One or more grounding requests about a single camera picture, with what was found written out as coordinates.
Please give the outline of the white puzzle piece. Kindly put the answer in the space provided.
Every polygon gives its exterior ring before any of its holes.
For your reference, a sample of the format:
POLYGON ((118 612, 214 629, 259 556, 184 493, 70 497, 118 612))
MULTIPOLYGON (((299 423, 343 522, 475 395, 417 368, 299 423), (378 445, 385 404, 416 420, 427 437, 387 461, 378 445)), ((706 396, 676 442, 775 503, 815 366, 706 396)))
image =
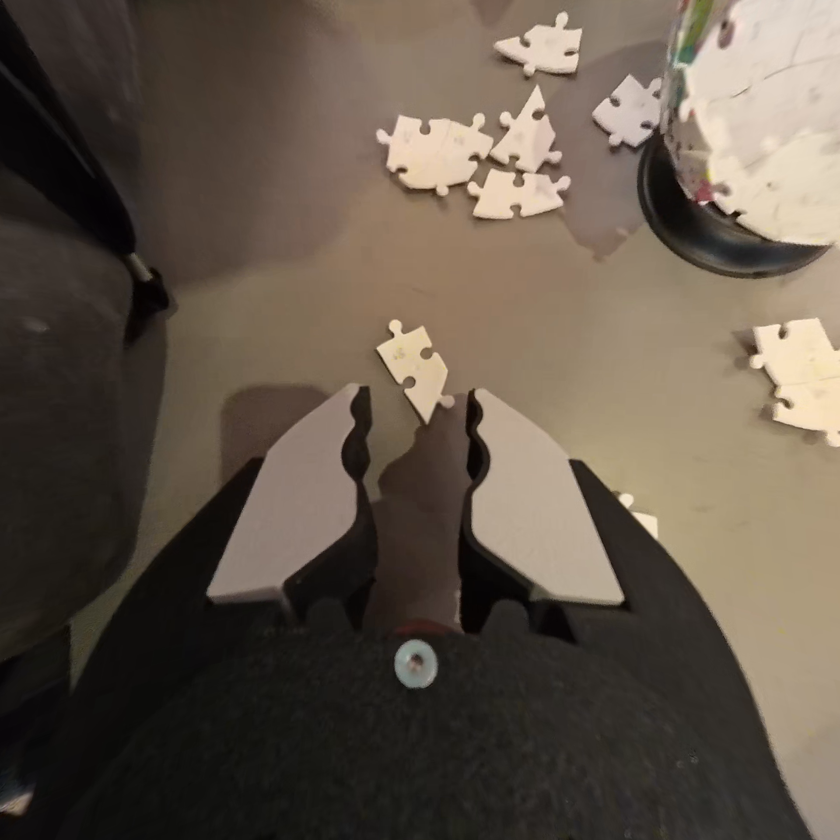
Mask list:
POLYGON ((623 144, 635 150, 646 142, 657 128, 660 112, 662 78, 652 79, 646 86, 628 74, 593 110, 594 123, 607 134, 611 149, 623 144))
POLYGON ((563 11, 552 25, 536 24, 525 34, 498 40, 494 51, 521 67, 530 79, 538 72, 552 76, 576 73, 580 62, 582 28, 569 28, 569 15, 563 11))
POLYGON ((424 351, 433 347, 424 327, 405 332, 402 322, 394 319, 389 322, 388 330, 391 338, 379 344, 375 351, 427 426, 437 408, 449 409, 455 405, 454 397, 444 394, 448 368, 436 351, 423 356, 424 351))
POLYGON ((630 493, 620 492, 616 498, 652 538, 658 541, 658 518, 651 513, 637 511, 635 508, 635 497, 630 493))

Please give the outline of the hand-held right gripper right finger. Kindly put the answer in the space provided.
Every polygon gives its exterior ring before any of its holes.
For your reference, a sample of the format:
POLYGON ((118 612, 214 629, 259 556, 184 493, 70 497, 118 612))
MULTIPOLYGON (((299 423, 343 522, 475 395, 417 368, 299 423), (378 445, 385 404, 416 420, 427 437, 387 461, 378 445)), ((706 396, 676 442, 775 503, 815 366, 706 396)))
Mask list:
POLYGON ((623 588, 571 457, 483 387, 466 409, 469 486, 458 534, 459 620, 476 634, 499 601, 614 608, 623 588))

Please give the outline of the person's dark clothing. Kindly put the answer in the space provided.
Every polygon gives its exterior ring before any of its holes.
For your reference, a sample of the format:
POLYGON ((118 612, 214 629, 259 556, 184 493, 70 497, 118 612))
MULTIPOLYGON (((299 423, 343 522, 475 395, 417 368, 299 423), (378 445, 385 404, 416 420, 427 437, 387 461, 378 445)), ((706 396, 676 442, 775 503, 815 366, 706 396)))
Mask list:
POLYGON ((2 2, 2 663, 114 583, 161 398, 138 2, 2 2))

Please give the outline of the black ball stand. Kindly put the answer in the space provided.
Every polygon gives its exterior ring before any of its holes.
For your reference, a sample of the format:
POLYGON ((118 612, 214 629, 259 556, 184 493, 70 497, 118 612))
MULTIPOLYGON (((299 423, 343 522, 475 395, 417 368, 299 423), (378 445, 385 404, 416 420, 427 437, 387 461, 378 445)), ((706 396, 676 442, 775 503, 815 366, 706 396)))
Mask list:
POLYGON ((786 244, 741 226, 736 215, 689 199, 678 184, 662 136, 644 144, 637 169, 637 197, 657 238, 687 263, 723 277, 761 280, 801 270, 830 246, 786 244))

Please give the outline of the colourful 3D puzzle ball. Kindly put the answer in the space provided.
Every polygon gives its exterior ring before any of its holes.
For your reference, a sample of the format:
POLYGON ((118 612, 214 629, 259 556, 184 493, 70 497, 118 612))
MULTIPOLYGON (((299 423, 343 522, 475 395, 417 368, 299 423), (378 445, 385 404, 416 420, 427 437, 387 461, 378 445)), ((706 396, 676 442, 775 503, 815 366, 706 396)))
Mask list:
POLYGON ((680 2, 660 132, 683 193, 771 241, 839 238, 839 2, 680 2))

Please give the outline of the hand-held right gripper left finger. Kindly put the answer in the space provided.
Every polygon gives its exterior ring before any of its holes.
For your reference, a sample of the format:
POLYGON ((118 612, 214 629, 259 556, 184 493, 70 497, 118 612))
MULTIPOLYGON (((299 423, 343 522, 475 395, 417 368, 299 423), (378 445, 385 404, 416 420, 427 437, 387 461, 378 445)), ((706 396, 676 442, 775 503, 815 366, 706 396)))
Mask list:
POLYGON ((364 487, 371 426, 370 388, 348 384, 278 437, 206 589, 211 602, 274 602, 299 623, 333 599, 361 624, 378 553, 364 487))

